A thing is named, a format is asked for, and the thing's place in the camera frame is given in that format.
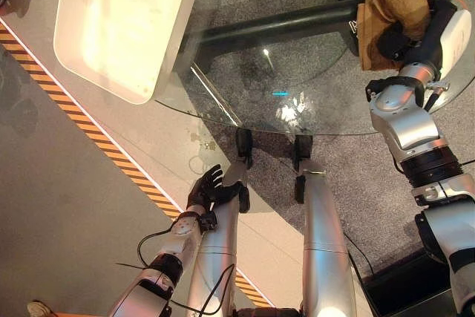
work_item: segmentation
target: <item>silver metal cylinder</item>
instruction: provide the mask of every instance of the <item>silver metal cylinder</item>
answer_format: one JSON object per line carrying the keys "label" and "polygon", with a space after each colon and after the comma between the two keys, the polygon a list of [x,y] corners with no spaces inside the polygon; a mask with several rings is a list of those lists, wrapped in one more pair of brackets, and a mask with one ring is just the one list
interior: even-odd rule
{"label": "silver metal cylinder", "polygon": [[333,194],[318,164],[303,160],[299,166],[306,179],[304,315],[355,317],[351,265]]}
{"label": "silver metal cylinder", "polygon": [[[213,212],[217,218],[217,229],[203,236],[191,277],[187,305],[197,310],[201,310],[223,271],[230,265],[236,264],[239,198],[234,197],[230,202],[214,207]],[[232,314],[235,308],[233,302],[235,271],[234,268],[223,297],[226,280],[231,270],[226,272],[206,306],[206,312],[214,312],[223,299],[220,310],[213,316],[228,317]],[[187,311],[186,315],[194,317],[192,311]]]}
{"label": "silver metal cylinder", "polygon": [[405,65],[399,71],[399,76],[418,79],[422,82],[425,88],[429,82],[433,81],[435,74],[433,72],[433,69],[429,66],[424,65],[420,62],[414,62],[410,63],[409,65]]}

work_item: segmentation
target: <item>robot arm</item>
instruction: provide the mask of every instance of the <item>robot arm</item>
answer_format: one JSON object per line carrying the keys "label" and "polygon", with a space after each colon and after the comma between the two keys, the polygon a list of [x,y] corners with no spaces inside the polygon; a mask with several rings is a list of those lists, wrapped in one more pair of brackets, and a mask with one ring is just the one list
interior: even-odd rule
{"label": "robot arm", "polygon": [[237,195],[242,184],[222,186],[222,171],[216,165],[194,185],[188,208],[173,222],[166,242],[155,259],[135,278],[113,306],[113,317],[169,317],[168,302],[183,271],[192,263],[203,233],[216,227],[212,203],[223,203]]}
{"label": "robot arm", "polygon": [[422,105],[426,89],[447,88],[438,81],[462,55],[470,32],[467,10],[434,4],[427,33],[404,55],[399,75],[367,86],[373,127],[400,163],[417,204],[427,207],[416,224],[427,253],[450,267],[458,313],[475,304],[475,182]]}

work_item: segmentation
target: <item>gray carpet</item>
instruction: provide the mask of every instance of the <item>gray carpet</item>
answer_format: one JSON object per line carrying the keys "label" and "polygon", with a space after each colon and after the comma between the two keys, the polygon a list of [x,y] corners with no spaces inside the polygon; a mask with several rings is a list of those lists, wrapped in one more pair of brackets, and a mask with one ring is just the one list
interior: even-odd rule
{"label": "gray carpet", "polygon": [[[189,30],[256,19],[284,11],[311,7],[334,0],[197,0]],[[475,0],[466,0],[472,8]],[[459,64],[448,79],[451,91],[460,91],[475,74],[475,30]],[[392,71],[362,73],[358,58],[348,50],[338,33],[292,40],[216,57],[207,77],[237,116],[249,128],[266,131],[314,134],[365,134],[373,131],[364,98],[371,79]],[[229,123],[214,99],[193,76],[184,81],[191,100],[202,117]],[[273,91],[287,91],[284,98]],[[451,148],[461,161],[475,157],[475,85],[454,102],[436,112],[435,118],[447,134]],[[298,105],[306,106],[301,113]],[[295,118],[283,120],[284,107]],[[233,158],[234,129],[206,122],[214,138]],[[250,183],[283,218],[302,231],[302,207],[292,199],[294,172],[289,159],[292,138],[285,134],[255,132],[255,165]],[[380,134],[316,136],[314,157],[328,171],[345,232],[367,254],[376,269],[382,269],[420,249],[413,216],[420,212],[410,194],[410,185],[393,167]],[[474,166],[466,168],[474,173]],[[353,246],[350,251],[364,275],[366,262]]]}

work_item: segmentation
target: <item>shoe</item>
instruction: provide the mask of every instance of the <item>shoe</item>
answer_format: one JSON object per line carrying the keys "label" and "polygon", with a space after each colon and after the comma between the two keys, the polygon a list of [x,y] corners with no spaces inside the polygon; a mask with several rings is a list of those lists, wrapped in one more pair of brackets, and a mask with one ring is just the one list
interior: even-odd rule
{"label": "shoe", "polygon": [[30,317],[46,317],[51,313],[48,306],[40,301],[31,301],[27,304],[27,310],[30,313]]}

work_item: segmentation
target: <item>black cable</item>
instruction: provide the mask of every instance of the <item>black cable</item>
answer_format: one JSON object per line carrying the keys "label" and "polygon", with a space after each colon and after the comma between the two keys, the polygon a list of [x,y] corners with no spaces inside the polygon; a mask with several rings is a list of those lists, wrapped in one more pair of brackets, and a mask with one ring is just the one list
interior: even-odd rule
{"label": "black cable", "polygon": [[374,275],[373,265],[371,265],[370,260],[368,259],[366,254],[364,254],[363,251],[361,249],[359,249],[359,246],[356,245],[356,243],[347,235],[347,233],[344,232],[343,234],[344,234],[345,237],[347,237],[347,239],[351,242],[351,244],[353,244],[355,246],[355,248],[363,255],[364,259],[366,260],[366,262],[368,263],[368,265],[370,267],[371,275]]}
{"label": "black cable", "polygon": [[[198,317],[201,317],[202,315],[205,315],[205,316],[215,315],[216,313],[219,312],[219,310],[221,309],[221,306],[223,306],[224,296],[226,295],[226,290],[228,289],[229,282],[231,281],[232,271],[233,271],[234,268],[235,268],[235,265],[231,264],[227,268],[225,268],[225,270],[221,273],[220,278],[217,280],[215,286],[213,287],[213,290],[211,290],[211,292],[209,293],[208,298],[206,299],[205,304],[203,305],[201,310],[196,310],[193,307],[186,306],[185,304],[181,304],[180,302],[176,302],[174,300],[170,300],[170,302],[172,302],[173,304],[176,304],[177,306],[180,306],[182,308],[186,308],[187,310],[199,313],[200,315]],[[229,269],[231,269],[231,272],[229,273],[228,278],[226,279],[226,284],[224,285],[224,290],[223,290],[223,295],[221,296],[220,305],[217,307],[217,309],[214,312],[204,312],[204,310],[206,309],[206,306],[208,305],[209,301],[213,297],[214,292],[220,286],[221,281],[223,280],[224,274],[226,274],[226,271],[228,271]]]}
{"label": "black cable", "polygon": [[475,163],[475,159],[461,163],[460,166],[468,165],[469,163]]}
{"label": "black cable", "polygon": [[175,225],[176,222],[177,221],[173,222],[170,225],[170,228],[168,228],[167,230],[163,230],[161,232],[149,234],[149,235],[143,237],[142,240],[137,244],[137,256],[139,257],[139,260],[143,264],[144,267],[148,267],[148,264],[145,262],[145,260],[143,259],[143,256],[142,256],[142,245],[150,238],[157,237],[159,235],[164,235],[166,233],[169,233],[171,231],[171,228],[173,228],[173,226]]}
{"label": "black cable", "polygon": [[134,269],[141,269],[143,270],[144,267],[138,267],[137,265],[132,264],[124,264],[124,263],[115,263],[116,265],[120,265],[121,267],[133,267]]}
{"label": "black cable", "polygon": [[370,296],[370,294],[368,293],[368,291],[366,291],[366,287],[365,287],[364,284],[363,284],[363,279],[361,278],[361,275],[359,274],[358,267],[356,266],[356,263],[355,263],[355,261],[353,260],[353,256],[351,256],[351,254],[348,254],[348,255],[349,255],[349,257],[350,257],[351,264],[352,264],[353,267],[355,268],[356,277],[358,277],[358,281],[359,281],[359,284],[361,285],[361,289],[363,290],[364,297],[366,297],[366,299],[367,299],[367,301],[368,301],[368,304],[370,305],[371,313],[372,313],[373,316],[375,316],[375,317],[380,317],[380,314],[379,314],[379,312],[378,312],[378,309],[376,308],[376,305],[374,304],[373,299],[371,298],[371,296]]}
{"label": "black cable", "polygon": [[404,171],[402,171],[399,166],[398,166],[398,163],[396,162],[396,159],[393,157],[393,163],[394,163],[394,168],[401,174],[404,174]]}

